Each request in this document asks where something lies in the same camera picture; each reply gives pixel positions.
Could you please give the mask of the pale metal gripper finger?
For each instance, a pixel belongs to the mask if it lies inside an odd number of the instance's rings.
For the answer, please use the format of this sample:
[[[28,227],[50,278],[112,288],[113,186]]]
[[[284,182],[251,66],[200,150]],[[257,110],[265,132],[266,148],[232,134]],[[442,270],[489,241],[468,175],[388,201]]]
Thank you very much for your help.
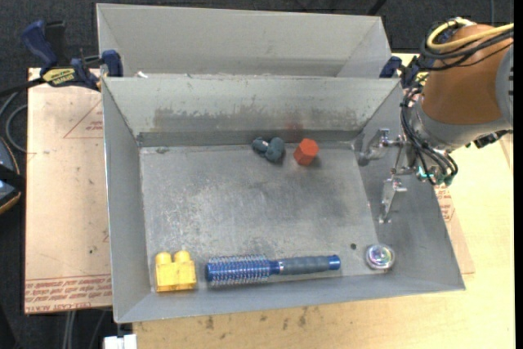
[[[389,132],[388,128],[379,128],[366,143],[364,143],[364,135],[358,139],[358,164],[361,167],[367,166],[373,160],[381,159],[389,149],[403,145],[401,136],[391,139]]]
[[[380,213],[378,221],[385,224],[391,221],[391,206],[397,193],[403,193],[408,189],[404,186],[400,177],[390,176],[383,182],[380,200]]]

